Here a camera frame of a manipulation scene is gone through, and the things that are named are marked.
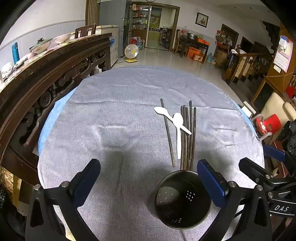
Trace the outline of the dark side table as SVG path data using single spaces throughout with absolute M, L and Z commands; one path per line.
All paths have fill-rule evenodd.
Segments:
M 206 57 L 207 57 L 207 54 L 208 54 L 208 50 L 209 50 L 209 45 L 206 45 L 205 43 L 201 43 L 201 42 L 199 42 L 197 40 L 191 40 L 185 35 L 180 36 L 180 41 L 182 42 L 182 52 L 180 53 L 181 58 L 184 55 L 185 47 L 195 47 L 195 48 L 198 48 L 198 49 L 204 49 L 205 50 L 203 58 L 202 58 L 202 62 L 201 62 L 202 64 L 205 63 Z

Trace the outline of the framed wall picture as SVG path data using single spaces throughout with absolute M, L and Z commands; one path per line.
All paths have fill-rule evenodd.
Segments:
M 197 12 L 195 24 L 206 28 L 208 24 L 208 18 L 209 17 L 207 15 Z

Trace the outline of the dark chopstick one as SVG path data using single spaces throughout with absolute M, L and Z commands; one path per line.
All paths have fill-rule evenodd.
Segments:
M 181 116 L 182 116 L 182 124 L 184 123 L 184 109 L 183 109 L 183 106 L 181 106 L 180 108 L 180 111 L 181 111 Z M 180 170 L 183 170 L 183 167 L 184 167 L 184 144 L 183 144 L 183 131 L 181 130 L 181 163 L 180 163 Z

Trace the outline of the red plastic stool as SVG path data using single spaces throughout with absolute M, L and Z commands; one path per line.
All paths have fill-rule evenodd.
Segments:
M 281 127 L 280 119 L 276 114 L 271 115 L 266 120 L 263 120 L 262 116 L 258 116 L 255 118 L 255 124 L 261 134 L 275 134 Z

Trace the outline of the dark chopstick separate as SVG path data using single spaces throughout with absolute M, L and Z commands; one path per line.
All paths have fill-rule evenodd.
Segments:
M 171 143 L 171 136 L 170 136 L 170 130 L 169 130 L 169 125 L 168 125 L 168 118 L 164 116 L 164 121 L 165 121 L 165 127 L 166 127 L 166 134 L 168 137 L 168 144 L 169 144 L 169 150 L 170 150 L 170 156 L 171 156 L 171 164 L 173 167 L 176 166 L 176 161 L 173 153 L 173 146 Z

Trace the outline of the lidded green ceramic bowl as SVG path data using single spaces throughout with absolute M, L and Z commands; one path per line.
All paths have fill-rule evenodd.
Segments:
M 52 39 L 43 39 L 40 38 L 37 40 L 37 43 L 29 48 L 29 52 L 33 52 L 35 54 L 40 54 L 48 49 L 51 44 Z

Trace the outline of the blue thermos bottle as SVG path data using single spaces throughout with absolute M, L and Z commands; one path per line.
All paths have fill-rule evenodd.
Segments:
M 12 51 L 12 55 L 13 55 L 14 64 L 16 64 L 20 60 L 19 50 L 18 50 L 18 43 L 17 42 L 12 44 L 11 51 Z

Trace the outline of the blue under cloth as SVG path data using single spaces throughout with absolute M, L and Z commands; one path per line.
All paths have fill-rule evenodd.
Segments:
M 75 92 L 76 88 L 71 90 L 68 94 L 66 94 L 64 97 L 59 99 L 54 103 L 54 106 L 52 110 L 49 112 L 49 115 L 43 125 L 43 128 L 41 130 L 39 140 L 38 140 L 38 155 L 41 154 L 44 144 L 58 118 L 60 115 L 61 111 L 63 110 L 64 106 L 66 105 L 67 101 L 69 98 L 72 96 L 72 94 Z

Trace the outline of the dark chopstick two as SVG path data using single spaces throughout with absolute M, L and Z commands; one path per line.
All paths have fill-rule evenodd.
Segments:
M 186 106 L 183 105 L 183 113 L 184 113 L 184 126 L 187 127 L 187 115 L 186 115 Z M 184 132 L 184 162 L 183 169 L 187 169 L 187 134 Z

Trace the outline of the white chest freezer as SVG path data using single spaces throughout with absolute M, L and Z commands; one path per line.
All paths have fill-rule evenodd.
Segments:
M 73 33 L 67 43 L 74 43 L 81 51 L 88 51 L 88 65 L 94 66 L 95 72 L 109 70 L 118 60 L 118 27 L 113 25 L 96 26 L 96 32 L 81 38 L 74 38 Z

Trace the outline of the dark chopstick five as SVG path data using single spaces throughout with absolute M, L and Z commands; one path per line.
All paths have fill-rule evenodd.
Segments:
M 197 119 L 197 111 L 196 107 L 194 107 L 194 119 L 193 119 L 193 139 L 192 139 L 192 158 L 190 163 L 190 170 L 193 170 L 194 163 L 194 152 L 195 152 L 195 139 L 196 139 L 196 119 Z

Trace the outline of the carved dark wooden sideboard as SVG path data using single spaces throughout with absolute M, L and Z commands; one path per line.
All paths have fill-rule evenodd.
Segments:
M 49 49 L 16 71 L 1 87 L 1 166 L 21 180 L 39 183 L 37 146 L 56 101 L 95 67 L 111 68 L 111 34 L 72 39 Z

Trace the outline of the dark chopstick four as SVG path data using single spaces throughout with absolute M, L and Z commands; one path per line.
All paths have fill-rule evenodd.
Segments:
M 191 161 L 192 158 L 192 137 L 193 137 L 193 119 L 192 119 L 192 101 L 189 101 L 189 111 L 190 111 L 190 131 L 191 131 L 191 135 L 190 135 L 190 148 L 189 148 L 189 160 Z

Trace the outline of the white spoon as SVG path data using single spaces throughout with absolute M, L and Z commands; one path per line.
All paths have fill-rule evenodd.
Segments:
M 182 139 L 181 139 L 181 126 L 183 125 L 183 117 L 180 113 L 175 113 L 173 116 L 173 124 L 177 132 L 177 159 L 181 159 L 182 153 Z
M 160 106 L 156 106 L 154 107 L 154 111 L 157 113 L 157 114 L 161 114 L 161 115 L 164 115 L 165 117 L 167 117 L 173 124 L 176 128 L 180 128 L 181 130 L 185 131 L 187 134 L 191 135 L 192 132 L 190 132 L 184 125 L 183 125 L 183 122 L 180 121 L 181 119 L 181 114 L 180 113 L 177 113 L 177 116 L 179 116 L 179 119 L 178 120 L 174 120 L 173 117 L 171 117 L 168 113 L 168 111 L 163 108 L 163 107 L 160 107 Z

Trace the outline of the dark chopstick three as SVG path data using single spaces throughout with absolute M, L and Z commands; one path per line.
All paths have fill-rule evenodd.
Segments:
M 186 128 L 190 130 L 190 118 L 189 118 L 189 110 L 188 107 L 186 107 Z M 190 135 L 187 134 L 186 139 L 186 170 L 189 170 L 189 156 L 190 156 Z

